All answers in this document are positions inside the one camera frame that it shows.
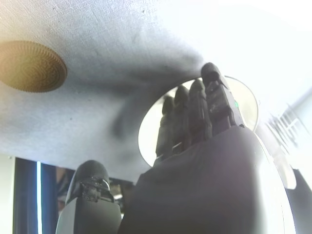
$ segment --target white wall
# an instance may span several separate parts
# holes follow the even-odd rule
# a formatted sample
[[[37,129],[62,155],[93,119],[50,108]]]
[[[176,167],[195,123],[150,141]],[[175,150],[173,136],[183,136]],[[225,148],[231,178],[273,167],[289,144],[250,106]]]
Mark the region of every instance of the white wall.
[[[1,233],[13,233],[15,158],[0,155],[0,227]]]

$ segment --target light strip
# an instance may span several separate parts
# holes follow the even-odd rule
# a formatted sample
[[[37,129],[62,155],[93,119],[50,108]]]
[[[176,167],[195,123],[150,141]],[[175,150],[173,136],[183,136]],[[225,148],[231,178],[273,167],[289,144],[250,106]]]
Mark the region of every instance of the light strip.
[[[38,219],[38,234],[42,234],[41,163],[40,162],[37,162],[37,219]]]

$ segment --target vertical white light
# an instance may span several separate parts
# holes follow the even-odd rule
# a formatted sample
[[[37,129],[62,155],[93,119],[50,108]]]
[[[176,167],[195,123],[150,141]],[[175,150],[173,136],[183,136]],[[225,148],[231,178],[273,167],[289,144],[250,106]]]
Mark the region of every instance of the vertical white light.
[[[41,163],[40,162],[37,162],[37,219],[38,219],[38,234],[42,234]]]

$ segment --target back of robotic hand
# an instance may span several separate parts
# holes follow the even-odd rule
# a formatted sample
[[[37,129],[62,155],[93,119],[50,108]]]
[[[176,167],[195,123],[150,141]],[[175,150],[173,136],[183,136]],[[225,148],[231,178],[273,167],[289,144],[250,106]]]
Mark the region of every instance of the back of robotic hand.
[[[157,159],[121,224],[105,168],[89,161],[74,175],[58,234],[295,234],[278,172],[226,81],[212,63],[201,73],[203,82],[165,98]]]

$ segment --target person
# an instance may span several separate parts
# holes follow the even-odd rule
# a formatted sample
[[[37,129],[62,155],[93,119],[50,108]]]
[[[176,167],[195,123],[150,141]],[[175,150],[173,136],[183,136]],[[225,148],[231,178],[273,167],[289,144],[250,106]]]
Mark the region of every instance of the person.
[[[157,160],[140,176],[123,220],[111,207],[102,215],[76,208],[75,228],[66,233],[295,234],[278,172],[245,128],[225,80],[212,63],[201,73],[203,83],[196,80],[189,91],[180,86],[174,99],[165,98]],[[73,177],[65,209],[86,198],[90,189],[81,186],[90,188],[82,182],[90,178],[102,179],[97,191],[109,191],[105,168],[88,161]],[[107,194],[98,197],[112,204]],[[86,222],[93,213],[93,223]],[[64,226],[61,215],[57,233],[65,233]]]

